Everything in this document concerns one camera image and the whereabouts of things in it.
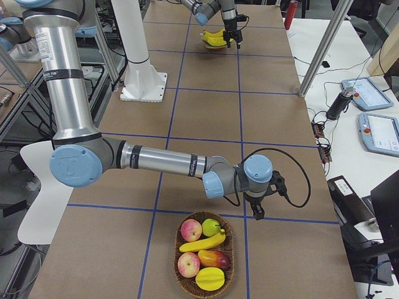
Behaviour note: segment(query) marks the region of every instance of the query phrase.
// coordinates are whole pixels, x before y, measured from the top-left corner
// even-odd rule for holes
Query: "light blue cap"
[[[88,148],[80,145],[62,145],[50,159],[54,177],[70,187],[84,187],[101,177],[101,160]]]
[[[79,27],[75,31],[75,36],[77,37],[95,37],[96,34],[97,34],[97,26]]]
[[[224,195],[223,184],[215,172],[210,171],[204,173],[204,175],[202,175],[202,182],[208,198],[217,198]]]
[[[2,39],[0,37],[0,46],[4,49],[4,51],[10,51],[14,46],[6,39]]]
[[[37,8],[48,5],[54,0],[15,0],[22,7]]]
[[[195,19],[197,20],[199,25],[205,25],[209,21],[209,19],[204,14],[202,14],[200,12],[197,12],[195,14]]]
[[[255,183],[266,183],[273,175],[273,165],[261,154],[254,154],[244,162],[244,171],[248,179]]]
[[[22,21],[18,17],[4,17],[1,19],[4,25],[22,25]]]

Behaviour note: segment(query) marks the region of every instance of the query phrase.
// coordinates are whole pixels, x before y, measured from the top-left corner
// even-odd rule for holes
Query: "plastic fruit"
[[[200,270],[200,259],[192,252],[182,254],[177,261],[177,267],[183,277],[191,278],[197,275]]]
[[[218,246],[219,244],[222,244],[224,240],[226,240],[226,232],[224,229],[221,229],[220,232],[210,238],[185,243],[179,247],[179,250],[180,252],[197,252]]]
[[[229,257],[217,250],[200,250],[198,257],[204,267],[216,267],[222,270],[227,270],[230,267]]]
[[[202,234],[202,225],[195,219],[187,219],[181,225],[181,236],[187,242],[198,240]]]
[[[224,273],[219,268],[204,268],[195,276],[195,282],[203,290],[215,291],[224,285]]]
[[[212,237],[220,232],[220,223],[214,219],[208,218],[202,222],[202,233],[207,237]]]

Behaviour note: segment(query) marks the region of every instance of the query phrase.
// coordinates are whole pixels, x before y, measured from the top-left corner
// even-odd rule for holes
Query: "red object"
[[[297,11],[298,1],[289,1],[288,11],[286,20],[284,21],[284,27],[288,30],[291,27],[292,19],[294,18],[295,12]]]

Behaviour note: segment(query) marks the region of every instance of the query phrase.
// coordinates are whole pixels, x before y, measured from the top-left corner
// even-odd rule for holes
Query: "robotic arm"
[[[25,25],[34,30],[41,53],[44,80],[57,122],[50,169],[60,182],[86,186],[108,169],[126,167],[175,173],[202,178],[209,198],[243,192],[256,219],[264,217],[262,199],[277,192],[271,191],[271,185],[278,187],[282,181],[281,186],[285,187],[284,179],[278,179],[278,172],[272,170],[265,156],[255,154],[230,166],[220,156],[179,153],[104,137],[94,127],[75,39],[76,30],[78,34],[95,33],[91,23],[94,0],[16,2],[25,9]],[[235,16],[234,6],[231,9],[230,16]]]
[[[237,14],[234,0],[211,0],[206,4],[198,0],[181,0],[181,3],[194,14],[198,24],[201,25],[205,25],[221,10],[225,28],[223,40],[227,43],[227,47],[230,48],[230,39],[234,39],[237,43],[237,48],[240,48],[243,35],[241,30],[237,29],[237,22],[244,22],[248,17],[243,14]]]
[[[17,45],[18,52],[27,58],[38,51],[36,41],[17,17],[0,19],[0,45],[5,51]]]

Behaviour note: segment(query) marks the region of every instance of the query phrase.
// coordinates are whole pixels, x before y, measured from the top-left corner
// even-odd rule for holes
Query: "brown basket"
[[[225,282],[224,285],[215,291],[205,291],[202,290],[200,287],[197,286],[195,283],[195,277],[193,278],[185,278],[181,276],[178,267],[177,267],[177,262],[182,255],[182,253],[179,251],[179,247],[187,241],[183,239],[180,233],[180,228],[182,223],[187,220],[187,219],[195,219],[199,223],[204,222],[205,219],[207,218],[212,218],[214,220],[217,220],[220,223],[220,226],[222,229],[225,229],[226,231],[226,240],[213,248],[211,250],[218,250],[225,255],[227,255],[230,258],[230,267],[227,271],[224,272],[224,278]],[[206,236],[202,235],[199,239],[205,239]],[[221,293],[223,293],[230,285],[231,280],[233,279],[233,273],[234,273],[234,250],[233,250],[233,232],[230,228],[230,225],[227,223],[226,220],[224,220],[222,217],[220,217],[217,214],[213,214],[210,212],[195,212],[193,214],[190,214],[186,218],[181,221],[181,224],[179,225],[179,228],[176,232],[176,239],[175,239],[175,262],[174,262],[174,269],[175,269],[175,275],[177,278],[177,281],[179,282],[180,286],[183,288],[184,291],[189,293],[191,296],[199,299],[207,299],[207,298],[216,298],[219,296]]]

